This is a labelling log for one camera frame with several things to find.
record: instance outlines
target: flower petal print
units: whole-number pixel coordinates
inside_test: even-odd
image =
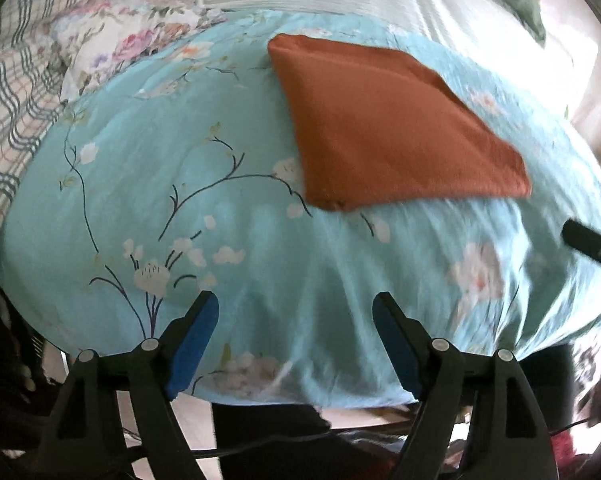
[[[174,253],[186,253],[194,247],[194,243],[189,238],[177,238],[171,246]]]
[[[291,203],[287,206],[287,216],[289,218],[300,218],[305,213],[305,208],[301,204]]]
[[[137,262],[141,261],[144,253],[145,251],[143,251],[142,245],[136,247],[134,249],[134,260],[136,260]]]
[[[389,229],[389,224],[376,215],[371,215],[369,222],[373,227],[374,236],[378,238],[378,241],[383,244],[388,244],[391,240],[391,230]]]
[[[492,244],[468,243],[463,256],[449,271],[463,291],[456,307],[456,326],[478,303],[502,298],[504,289],[500,261]]]
[[[245,259],[245,250],[234,251],[231,247],[221,247],[216,254],[212,255],[212,260],[216,265],[239,264]]]
[[[389,34],[393,34],[394,36],[409,36],[409,32],[407,32],[404,28],[398,27],[391,23],[387,28]]]
[[[250,352],[244,352],[238,359],[230,359],[221,373],[214,375],[214,381],[222,393],[243,399],[264,399],[279,393],[290,371],[290,362],[280,365],[274,357],[256,359]]]
[[[151,44],[151,51],[160,50],[179,38],[188,34],[191,30],[188,23],[167,23],[164,27],[158,29],[158,35],[154,38]]]
[[[89,164],[96,160],[96,154],[98,153],[98,146],[90,142],[80,149],[80,163]]]
[[[152,97],[171,95],[176,91],[177,88],[178,81],[165,81],[150,91],[141,88],[138,90],[138,92],[136,92],[136,97],[140,97],[141,99],[151,99]]]
[[[169,270],[160,265],[155,258],[134,272],[134,284],[140,290],[153,294],[158,299],[165,297],[168,281]]]
[[[207,229],[215,229],[216,228],[216,219],[213,218],[212,215],[207,215],[205,217],[202,218],[203,221],[205,222],[205,227]]]
[[[203,59],[212,55],[212,51],[210,51],[212,46],[212,41],[199,41],[198,43],[190,43],[168,56],[167,59],[175,62],[182,61],[184,59]]]
[[[300,184],[303,186],[304,174],[302,166],[295,158],[279,160],[274,165],[274,176],[284,180],[287,184]]]
[[[469,98],[472,103],[484,108],[491,115],[506,115],[505,110],[499,106],[489,92],[477,92],[469,89]]]
[[[222,14],[222,10],[220,9],[210,9],[207,11],[208,18],[218,18]]]
[[[122,243],[122,248],[125,249],[125,252],[122,253],[122,256],[124,258],[129,258],[130,256],[132,256],[132,253],[134,252],[134,240],[132,240],[131,238],[127,238]]]
[[[309,38],[327,38],[328,36],[331,36],[331,31],[325,30],[324,28],[301,28],[300,30],[290,32],[290,34],[296,36],[309,36]]]
[[[75,7],[74,9],[72,9],[69,12],[68,16],[75,16],[78,14],[93,14],[95,12],[98,12],[101,9],[108,9],[111,6],[112,6],[112,3],[109,1],[107,1],[107,2],[90,1],[90,2],[87,2],[83,6]]]
[[[106,62],[108,59],[109,59],[108,54],[99,54],[98,56],[96,56],[94,58],[94,61],[92,61],[92,68],[98,68],[101,64]]]
[[[205,260],[202,249],[192,249],[187,253],[187,258],[189,258],[189,261],[196,267],[207,267],[207,260]]]
[[[138,34],[130,34],[116,46],[112,61],[120,62],[140,56],[153,39],[154,33],[149,29],[141,30]]]
[[[198,288],[200,290],[210,290],[213,286],[218,285],[216,281],[216,276],[214,276],[211,272],[208,272],[202,277],[202,280],[198,280]]]

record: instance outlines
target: light blue comforter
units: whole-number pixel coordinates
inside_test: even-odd
[[[519,150],[533,195],[307,206],[266,52],[281,32],[409,52]],[[466,351],[522,358],[601,325],[601,270],[560,240],[571,217],[601,231],[600,168],[525,92],[378,20],[235,12],[66,109],[5,221],[0,283],[72,354],[127,351],[211,289],[196,396],[394,404],[411,397],[372,323],[380,291]]]

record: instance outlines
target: plaid blanket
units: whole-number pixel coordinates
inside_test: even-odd
[[[20,179],[62,108],[62,70],[37,27],[82,0],[7,0],[0,9],[0,227]]]

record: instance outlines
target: pink rose print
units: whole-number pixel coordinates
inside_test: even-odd
[[[462,261],[453,264],[449,276],[463,293],[456,306],[456,327],[478,303],[503,297],[501,264],[493,244],[468,243]]]
[[[95,14],[102,9],[109,9],[112,6],[112,3],[107,2],[94,2],[89,1],[85,5],[76,7],[72,11],[69,12],[70,16],[75,16],[78,14]]]
[[[155,36],[154,43],[151,45],[151,53],[157,52],[162,48],[173,43],[175,40],[182,38],[189,33],[191,27],[187,23],[167,23],[162,30],[156,27],[154,31],[158,31]]]
[[[112,61],[120,62],[138,57],[151,44],[153,38],[154,33],[149,29],[138,34],[130,34],[118,44],[112,55]]]

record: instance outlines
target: orange cloth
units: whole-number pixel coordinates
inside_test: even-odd
[[[530,195],[520,153],[412,56],[287,34],[268,51],[292,112],[309,204],[349,211]]]

